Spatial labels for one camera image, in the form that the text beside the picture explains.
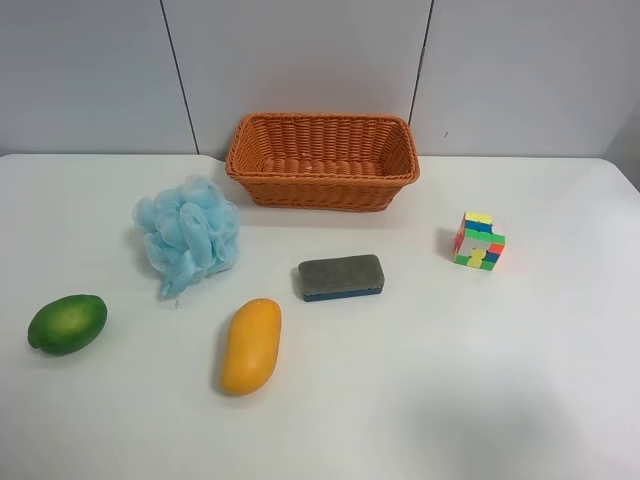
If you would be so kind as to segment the yellow mango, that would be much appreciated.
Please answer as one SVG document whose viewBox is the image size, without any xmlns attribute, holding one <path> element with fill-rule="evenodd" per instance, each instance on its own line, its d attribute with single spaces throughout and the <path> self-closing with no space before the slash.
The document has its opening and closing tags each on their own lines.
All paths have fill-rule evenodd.
<svg viewBox="0 0 640 480">
<path fill-rule="evenodd" d="M 251 300 L 234 314 L 220 374 L 225 394 L 252 394 L 268 382 L 277 364 L 281 329 L 281 309 L 271 299 Z"/>
</svg>

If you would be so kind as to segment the orange wicker basket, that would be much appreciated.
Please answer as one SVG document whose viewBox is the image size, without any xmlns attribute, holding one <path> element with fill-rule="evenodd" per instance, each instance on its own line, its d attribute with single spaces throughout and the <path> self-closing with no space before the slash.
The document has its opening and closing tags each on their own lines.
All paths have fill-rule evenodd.
<svg viewBox="0 0 640 480">
<path fill-rule="evenodd" d="M 397 116 L 252 113 L 237 126 L 226 173 L 259 206 L 362 213 L 385 210 L 420 167 Z"/>
</svg>

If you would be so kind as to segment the green lemon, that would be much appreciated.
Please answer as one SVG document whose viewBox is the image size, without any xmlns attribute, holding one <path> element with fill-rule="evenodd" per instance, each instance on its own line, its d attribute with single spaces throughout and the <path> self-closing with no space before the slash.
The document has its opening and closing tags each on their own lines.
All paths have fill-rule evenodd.
<svg viewBox="0 0 640 480">
<path fill-rule="evenodd" d="M 27 331 L 31 348 L 62 356 L 93 342 L 106 325 L 108 309 L 96 295 L 66 296 L 43 306 Z"/>
</svg>

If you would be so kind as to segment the grey blue board eraser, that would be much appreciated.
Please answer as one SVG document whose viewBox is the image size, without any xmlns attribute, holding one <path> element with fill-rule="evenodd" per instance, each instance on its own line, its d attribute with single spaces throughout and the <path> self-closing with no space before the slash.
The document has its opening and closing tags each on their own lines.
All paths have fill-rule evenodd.
<svg viewBox="0 0 640 480">
<path fill-rule="evenodd" d="M 385 283 L 374 254 L 304 261 L 298 265 L 298 277 L 306 302 L 377 295 Z"/>
</svg>

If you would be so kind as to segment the light blue bath loofah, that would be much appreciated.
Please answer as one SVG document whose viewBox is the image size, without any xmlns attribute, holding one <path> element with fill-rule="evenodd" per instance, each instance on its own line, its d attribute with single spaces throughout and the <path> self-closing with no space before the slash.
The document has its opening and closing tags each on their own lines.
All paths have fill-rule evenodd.
<svg viewBox="0 0 640 480">
<path fill-rule="evenodd" d="M 163 275 L 163 299 L 231 269 L 239 257 L 238 209 L 207 177 L 189 177 L 176 188 L 142 198 L 133 221 L 150 265 Z"/>
</svg>

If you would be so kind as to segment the multicolour puzzle cube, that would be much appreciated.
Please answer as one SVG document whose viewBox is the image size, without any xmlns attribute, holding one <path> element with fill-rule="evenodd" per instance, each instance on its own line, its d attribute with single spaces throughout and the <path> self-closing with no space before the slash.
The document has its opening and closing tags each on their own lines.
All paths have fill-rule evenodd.
<svg viewBox="0 0 640 480">
<path fill-rule="evenodd" d="M 495 217 L 466 211 L 456 232 L 455 264 L 492 271 L 506 245 L 504 225 Z"/>
</svg>

